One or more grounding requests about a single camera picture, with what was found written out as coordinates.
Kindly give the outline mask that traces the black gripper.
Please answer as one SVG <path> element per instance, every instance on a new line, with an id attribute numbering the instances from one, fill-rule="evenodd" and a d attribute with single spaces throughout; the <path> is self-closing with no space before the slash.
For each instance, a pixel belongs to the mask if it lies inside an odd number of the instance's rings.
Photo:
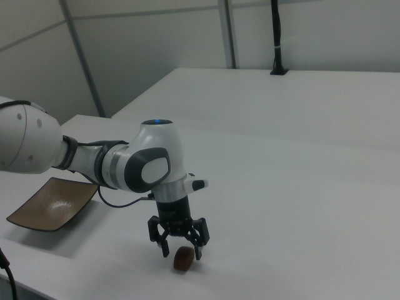
<path id="1" fill-rule="evenodd" d="M 158 216 L 152 216 L 147 222 L 149 238 L 162 249 L 164 257 L 169 256 L 167 237 L 186 237 L 194 246 L 197 260 L 202 257 L 203 247 L 209 241 L 209 230 L 206 219 L 191 217 L 188 197 L 174 202 L 157 202 Z"/>

